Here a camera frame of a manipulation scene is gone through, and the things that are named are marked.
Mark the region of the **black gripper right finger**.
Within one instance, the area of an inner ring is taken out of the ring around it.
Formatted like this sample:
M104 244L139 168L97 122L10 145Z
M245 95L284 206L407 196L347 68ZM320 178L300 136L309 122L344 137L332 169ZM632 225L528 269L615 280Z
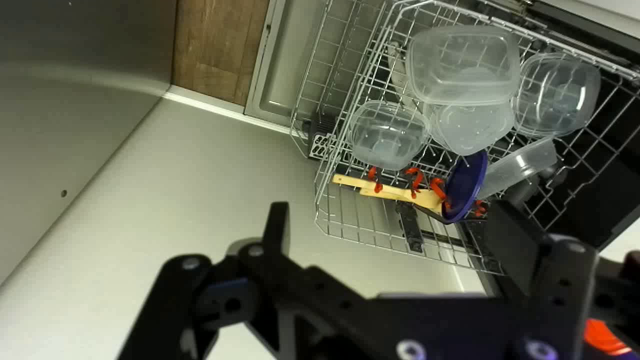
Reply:
M496 201L470 236L496 274L473 312L466 352L476 360L579 360L594 293L596 251L577 238L552 236L511 201Z

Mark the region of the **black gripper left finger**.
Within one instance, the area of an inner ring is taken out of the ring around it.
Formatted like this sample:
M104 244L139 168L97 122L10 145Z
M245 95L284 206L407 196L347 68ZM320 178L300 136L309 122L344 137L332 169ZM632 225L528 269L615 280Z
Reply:
M119 360L206 360L227 325L245 324L277 360L314 360L314 330L286 306L300 265L286 256L290 206L272 201L259 240L212 262L171 257L158 271Z

